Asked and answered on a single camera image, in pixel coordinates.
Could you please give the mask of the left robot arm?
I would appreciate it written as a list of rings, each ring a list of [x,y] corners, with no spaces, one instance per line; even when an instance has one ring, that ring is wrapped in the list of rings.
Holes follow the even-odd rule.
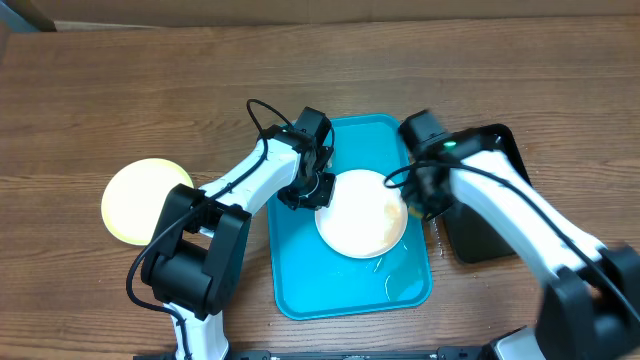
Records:
[[[296,122],[260,128],[254,151],[198,189],[174,186],[152,239],[127,274],[137,306],[170,316],[171,359],[228,359],[222,311],[235,292],[253,216],[277,197],[291,210],[329,205],[336,176],[326,170],[335,130],[305,108]]]

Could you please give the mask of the yellow-green plate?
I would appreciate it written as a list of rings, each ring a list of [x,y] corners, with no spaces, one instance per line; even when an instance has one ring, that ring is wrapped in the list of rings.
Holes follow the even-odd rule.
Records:
[[[170,160],[147,158],[125,166],[111,178],[102,196],[105,227],[124,243],[148,245],[166,196],[178,184],[192,187],[193,181]]]

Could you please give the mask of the green yellow sponge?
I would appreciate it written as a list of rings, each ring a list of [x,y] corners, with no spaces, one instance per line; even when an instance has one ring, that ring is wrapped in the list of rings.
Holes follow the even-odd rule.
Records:
[[[414,206],[408,207],[408,214],[417,219],[422,219],[424,217],[423,212]]]

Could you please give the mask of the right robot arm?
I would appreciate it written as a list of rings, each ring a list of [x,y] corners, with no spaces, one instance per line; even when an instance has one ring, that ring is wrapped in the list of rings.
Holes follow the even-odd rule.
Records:
[[[450,359],[617,359],[639,347],[639,255],[610,249],[531,186],[510,129],[451,133],[432,113],[407,117],[399,135],[413,158],[399,187],[431,220],[461,203],[527,264],[543,289],[535,327],[522,327]]]

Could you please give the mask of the white plate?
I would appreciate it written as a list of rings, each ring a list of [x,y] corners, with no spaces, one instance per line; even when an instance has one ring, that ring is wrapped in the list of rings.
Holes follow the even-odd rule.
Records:
[[[373,258],[391,250],[408,224],[408,208],[385,176],[355,169],[336,176],[330,203],[315,212],[322,240],[337,253],[355,259]]]

